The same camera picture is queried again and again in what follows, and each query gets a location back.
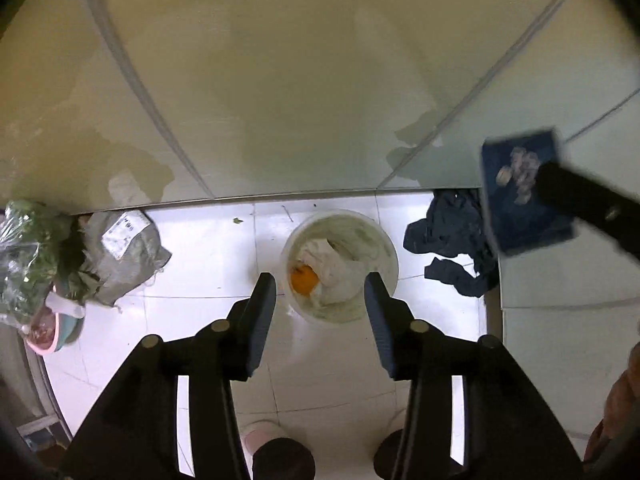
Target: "orange object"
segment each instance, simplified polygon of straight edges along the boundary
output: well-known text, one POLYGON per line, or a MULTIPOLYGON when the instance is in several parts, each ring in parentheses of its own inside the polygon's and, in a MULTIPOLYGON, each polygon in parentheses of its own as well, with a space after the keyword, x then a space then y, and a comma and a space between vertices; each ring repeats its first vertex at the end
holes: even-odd
POLYGON ((318 275, 308 265, 296 267, 291 271, 291 288, 298 294, 308 296, 314 287, 320 283, 318 275))

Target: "bag of vegetables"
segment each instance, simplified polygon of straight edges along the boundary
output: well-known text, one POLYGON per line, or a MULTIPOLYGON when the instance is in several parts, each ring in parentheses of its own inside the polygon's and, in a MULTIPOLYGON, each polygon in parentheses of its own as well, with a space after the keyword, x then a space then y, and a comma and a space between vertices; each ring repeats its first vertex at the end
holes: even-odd
POLYGON ((28 200, 10 200, 5 216, 0 224, 0 322, 27 333, 58 276, 61 246, 74 219, 28 200))

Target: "barcode sticker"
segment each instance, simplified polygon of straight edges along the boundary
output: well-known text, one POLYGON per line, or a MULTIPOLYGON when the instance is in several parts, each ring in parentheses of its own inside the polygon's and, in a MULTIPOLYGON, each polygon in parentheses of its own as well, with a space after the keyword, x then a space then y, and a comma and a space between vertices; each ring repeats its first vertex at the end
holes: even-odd
POLYGON ((102 244, 116 260, 121 259, 133 238, 151 222, 140 211, 124 212, 102 235, 102 244))

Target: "white tile floor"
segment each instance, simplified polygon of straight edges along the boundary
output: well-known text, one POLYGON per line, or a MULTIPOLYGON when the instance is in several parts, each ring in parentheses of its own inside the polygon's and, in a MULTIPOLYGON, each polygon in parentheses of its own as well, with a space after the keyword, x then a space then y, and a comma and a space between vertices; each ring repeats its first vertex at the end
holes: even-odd
MULTIPOLYGON (((350 209, 379 222, 398 251, 394 296, 445 333, 476 340, 484 333, 482 301, 425 280, 422 270, 433 255, 402 248, 405 227, 424 217, 430 201, 428 193, 410 193, 148 211, 173 253, 163 272, 121 298, 120 309, 90 305, 78 341, 46 358, 71 431, 140 338, 190 336, 226 317, 237 299, 249 296, 259 272, 278 275, 290 232, 317 211, 350 209)), ((470 263, 466 257, 457 261, 470 263)), ((380 366, 367 319, 331 329, 313 326, 279 296, 262 363, 249 381, 233 383, 232 392, 239 426, 279 422, 312 450, 316 478, 374 479, 373 453, 396 411, 405 407, 408 384, 394 383, 380 366)), ((459 461, 462 416, 462 386, 454 381, 452 455, 459 461)), ((193 475, 186 378, 180 378, 177 420, 180 470, 193 475)))

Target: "white bucket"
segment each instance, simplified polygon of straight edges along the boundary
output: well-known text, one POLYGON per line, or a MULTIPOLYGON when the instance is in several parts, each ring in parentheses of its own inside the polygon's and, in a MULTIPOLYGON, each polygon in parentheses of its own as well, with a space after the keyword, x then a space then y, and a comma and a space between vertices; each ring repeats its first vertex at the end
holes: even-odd
POLYGON ((326 238, 344 247, 355 260, 365 262, 369 272, 377 271, 389 294, 398 285, 398 255, 389 236, 370 218, 345 209, 318 213, 300 224, 289 236, 282 250, 280 284, 287 302, 309 321, 339 324, 354 321, 365 315, 364 292, 350 300, 317 309, 311 300, 291 287, 290 272, 302 245, 312 238, 326 238))

